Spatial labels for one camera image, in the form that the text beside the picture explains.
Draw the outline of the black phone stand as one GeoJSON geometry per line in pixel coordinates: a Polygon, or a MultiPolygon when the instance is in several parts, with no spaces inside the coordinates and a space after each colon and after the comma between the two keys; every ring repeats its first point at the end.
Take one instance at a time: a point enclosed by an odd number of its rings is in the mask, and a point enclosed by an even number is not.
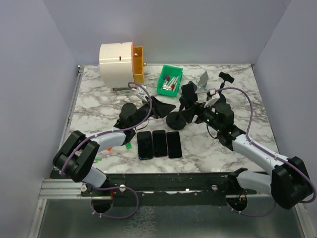
{"type": "MultiPolygon", "coordinates": [[[[233,83],[234,82],[234,78],[228,73],[224,73],[224,72],[221,71],[218,76],[220,78],[222,78],[222,80],[223,80],[223,82],[221,83],[219,89],[224,88],[226,82],[229,82],[229,83],[233,83]]],[[[218,95],[219,95],[219,99],[216,101],[216,104],[226,103],[226,98],[222,94],[221,91],[218,92],[218,95]]]]}
{"type": "Polygon", "coordinates": [[[177,112],[169,113],[166,117],[166,124],[168,125],[169,128],[173,130],[182,130],[187,124],[184,117],[180,115],[180,112],[185,109],[186,100],[183,96],[181,96],[179,99],[179,102],[180,102],[179,110],[177,112]]]}

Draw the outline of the purple edged phone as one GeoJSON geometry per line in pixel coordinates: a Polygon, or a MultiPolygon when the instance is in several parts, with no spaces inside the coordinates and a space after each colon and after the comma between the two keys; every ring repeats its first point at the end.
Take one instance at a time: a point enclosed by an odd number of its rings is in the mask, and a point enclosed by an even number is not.
{"type": "Polygon", "coordinates": [[[155,157],[165,157],[168,155],[167,140],[165,130],[155,130],[152,132],[153,148],[155,157]]]}

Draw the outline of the white folding phone stand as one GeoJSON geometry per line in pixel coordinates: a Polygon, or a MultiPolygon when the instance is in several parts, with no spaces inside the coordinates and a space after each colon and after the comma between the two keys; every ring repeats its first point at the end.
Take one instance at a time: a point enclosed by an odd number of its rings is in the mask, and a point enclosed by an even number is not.
{"type": "Polygon", "coordinates": [[[197,84],[197,90],[195,93],[200,94],[200,93],[205,93],[207,91],[207,82],[209,80],[209,76],[207,71],[205,71],[201,77],[200,80],[198,81],[197,84]]]}

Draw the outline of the black phone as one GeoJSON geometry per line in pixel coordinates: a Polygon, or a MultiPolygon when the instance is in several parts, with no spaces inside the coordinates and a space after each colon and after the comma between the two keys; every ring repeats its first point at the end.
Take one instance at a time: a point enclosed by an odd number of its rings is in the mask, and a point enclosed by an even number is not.
{"type": "Polygon", "coordinates": [[[150,131],[137,134],[138,157],[140,160],[148,160],[154,157],[153,139],[150,131]]]}

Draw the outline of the brown base phone stand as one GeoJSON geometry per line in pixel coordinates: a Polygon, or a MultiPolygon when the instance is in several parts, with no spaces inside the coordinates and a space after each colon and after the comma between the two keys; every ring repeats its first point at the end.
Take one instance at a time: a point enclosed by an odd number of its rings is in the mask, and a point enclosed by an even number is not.
{"type": "Polygon", "coordinates": [[[194,87],[197,87],[197,85],[193,81],[189,81],[188,84],[193,84],[194,87]]]}

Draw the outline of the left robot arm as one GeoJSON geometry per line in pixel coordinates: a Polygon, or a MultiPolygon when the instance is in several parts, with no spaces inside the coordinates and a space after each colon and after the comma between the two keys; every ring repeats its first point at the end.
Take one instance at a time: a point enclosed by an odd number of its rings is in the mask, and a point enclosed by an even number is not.
{"type": "Polygon", "coordinates": [[[175,108],[175,105],[163,103],[154,96],[140,108],[126,103],[110,130],[95,134],[84,134],[78,130],[72,132],[53,158],[53,166],[74,182],[90,184],[97,195],[105,195],[109,191],[109,183],[106,174],[93,167],[96,155],[110,147],[127,144],[140,124],[150,117],[162,119],[175,108]]]}

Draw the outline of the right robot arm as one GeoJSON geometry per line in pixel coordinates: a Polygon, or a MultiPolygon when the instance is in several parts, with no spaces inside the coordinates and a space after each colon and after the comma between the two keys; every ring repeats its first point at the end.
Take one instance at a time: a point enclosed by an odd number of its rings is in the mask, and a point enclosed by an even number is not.
{"type": "Polygon", "coordinates": [[[217,131],[219,142],[236,153],[239,153],[266,173],[259,174],[241,168],[231,173],[227,182],[228,190],[238,194],[244,189],[251,189],[271,196],[284,209],[290,209],[298,203],[307,203],[316,199],[317,191],[312,184],[306,166],[298,157],[292,159],[275,153],[256,141],[234,124],[234,112],[227,103],[217,103],[205,107],[195,103],[190,109],[180,112],[184,119],[191,123],[206,123],[217,131]]]}

